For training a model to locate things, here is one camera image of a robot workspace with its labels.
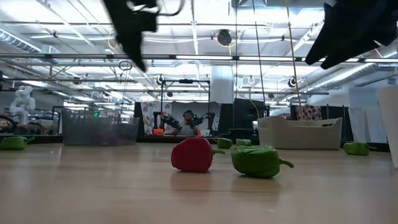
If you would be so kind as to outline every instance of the humanoid robot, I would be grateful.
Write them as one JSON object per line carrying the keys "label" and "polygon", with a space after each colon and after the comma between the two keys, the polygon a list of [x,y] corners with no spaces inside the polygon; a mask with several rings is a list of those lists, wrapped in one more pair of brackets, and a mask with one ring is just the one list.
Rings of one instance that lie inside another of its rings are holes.
{"label": "humanoid robot", "polygon": [[35,99],[30,97],[32,91],[31,86],[20,86],[15,92],[15,99],[11,103],[9,112],[11,116],[18,116],[19,125],[27,124],[29,112],[36,108]]}

